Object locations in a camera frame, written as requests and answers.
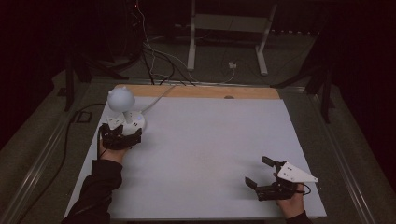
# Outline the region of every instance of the white board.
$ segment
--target white board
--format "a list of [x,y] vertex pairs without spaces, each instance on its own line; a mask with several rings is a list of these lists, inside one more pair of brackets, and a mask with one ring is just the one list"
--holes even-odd
[[[155,98],[136,97],[135,110]],[[105,107],[106,116],[116,117]],[[145,114],[142,143],[124,158],[122,186],[113,192],[114,219],[246,219],[282,217],[274,201],[259,202],[245,176],[275,182],[262,156],[310,173],[282,100],[162,98]],[[96,136],[66,214],[96,159]],[[304,196],[309,217],[325,217],[315,184]]]

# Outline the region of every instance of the metal stand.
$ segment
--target metal stand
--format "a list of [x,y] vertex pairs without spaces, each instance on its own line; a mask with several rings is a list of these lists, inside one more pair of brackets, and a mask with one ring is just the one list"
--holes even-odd
[[320,112],[322,117],[327,123],[330,123],[329,119],[329,108],[330,108],[330,92],[332,87],[332,65],[316,65],[307,69],[304,72],[300,72],[297,76],[291,77],[281,83],[271,85],[271,88],[283,89],[290,84],[303,79],[304,77],[312,76],[308,84],[305,87],[307,94],[317,94],[321,87],[322,100],[320,106]]
[[92,75],[87,64],[90,64],[91,66],[103,71],[106,75],[113,77],[114,79],[128,79],[128,77],[120,76],[118,73],[100,64],[84,53],[69,48],[65,57],[66,106],[64,111],[68,111],[74,102],[74,72],[76,72],[76,75],[81,82],[90,82],[92,79]]
[[[233,16],[220,16],[220,15],[206,15],[195,13],[195,0],[191,0],[191,40],[189,59],[187,61],[187,69],[194,70],[195,66],[195,29],[210,29],[210,30],[227,30],[227,31],[242,31],[262,33],[262,42],[256,46],[257,61],[260,67],[260,73],[263,76],[268,75],[267,66],[265,64],[264,56],[262,54],[267,41],[268,35],[271,31],[272,21],[276,13],[277,4],[273,4],[268,18],[252,18],[252,17],[233,17]],[[227,23],[228,28],[221,28],[221,23]]]

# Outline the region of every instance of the white ball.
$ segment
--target white ball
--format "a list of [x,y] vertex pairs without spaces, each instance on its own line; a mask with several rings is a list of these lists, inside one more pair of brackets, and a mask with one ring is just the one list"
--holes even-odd
[[115,88],[107,96],[108,106],[116,112],[125,112],[134,105],[134,95],[126,87]]

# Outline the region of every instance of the electronic device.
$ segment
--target electronic device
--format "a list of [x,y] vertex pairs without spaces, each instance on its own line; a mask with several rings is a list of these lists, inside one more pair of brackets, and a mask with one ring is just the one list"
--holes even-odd
[[287,161],[273,161],[268,157],[262,157],[262,162],[276,168],[276,182],[270,186],[257,186],[257,183],[245,177],[245,183],[256,191],[259,201],[285,200],[294,193],[308,194],[297,190],[299,183],[318,182],[318,179],[305,171],[295,167]]
[[107,123],[99,128],[103,146],[120,150],[140,143],[146,120],[141,112],[132,110],[135,102],[132,92],[125,86],[115,88],[108,93],[107,102],[110,109],[120,115],[107,117]]

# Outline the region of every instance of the white plastic object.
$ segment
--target white plastic object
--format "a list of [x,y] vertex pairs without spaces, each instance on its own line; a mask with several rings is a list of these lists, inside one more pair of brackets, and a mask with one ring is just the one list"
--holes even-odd
[[107,117],[107,123],[110,130],[114,130],[118,128],[121,124],[123,124],[124,121],[125,118],[123,115],[119,115],[116,119]]
[[122,129],[122,134],[123,135],[129,135],[129,134],[134,134],[136,131],[141,128],[142,131],[146,126],[146,120],[145,117],[137,112],[137,111],[129,111],[127,113],[124,113],[125,119],[130,120],[130,123],[124,122],[123,129]]
[[236,68],[236,63],[229,62],[228,65],[230,68]]
[[282,166],[280,171],[277,173],[277,176],[293,183],[318,182],[316,177],[306,173],[305,171],[288,162]]
[[134,106],[134,95],[124,86],[110,91],[107,101],[111,110],[123,113]]

